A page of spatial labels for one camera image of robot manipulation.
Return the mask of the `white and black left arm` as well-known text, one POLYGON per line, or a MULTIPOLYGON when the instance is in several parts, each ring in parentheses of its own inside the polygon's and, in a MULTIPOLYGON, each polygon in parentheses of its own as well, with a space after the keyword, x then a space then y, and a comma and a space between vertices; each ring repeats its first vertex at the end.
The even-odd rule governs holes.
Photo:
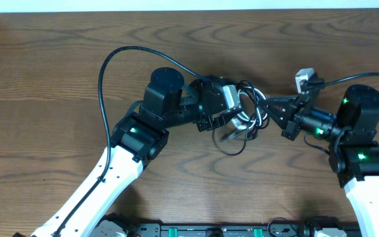
POLYGON ((208 75, 190 84, 173 68, 154 70, 141 103, 114 127, 97 165, 68 201, 32 236, 89 236, 115 199, 166 146, 168 129, 194 123, 220 128, 240 109, 236 83, 208 75))

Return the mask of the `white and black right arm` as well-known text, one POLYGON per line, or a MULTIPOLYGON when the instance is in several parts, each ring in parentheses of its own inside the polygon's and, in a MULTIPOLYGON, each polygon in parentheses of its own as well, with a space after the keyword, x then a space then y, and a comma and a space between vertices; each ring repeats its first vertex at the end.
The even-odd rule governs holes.
POLYGON ((321 78, 302 82, 300 93, 269 97, 258 106, 294 140, 304 131, 329 143, 329 164, 345 190, 362 236, 379 236, 379 91, 363 84, 347 88, 333 115, 315 107, 327 83, 321 78))

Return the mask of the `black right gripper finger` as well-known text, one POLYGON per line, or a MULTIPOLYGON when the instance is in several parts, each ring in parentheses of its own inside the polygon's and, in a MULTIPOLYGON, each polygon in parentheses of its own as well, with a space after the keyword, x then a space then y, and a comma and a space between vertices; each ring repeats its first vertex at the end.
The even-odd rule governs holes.
POLYGON ((272 96, 261 99, 258 104, 261 107, 293 107, 303 101, 304 95, 272 96))
POLYGON ((269 101, 266 108, 271 119, 282 130, 295 130, 297 123, 294 122, 297 106, 293 101, 269 101))

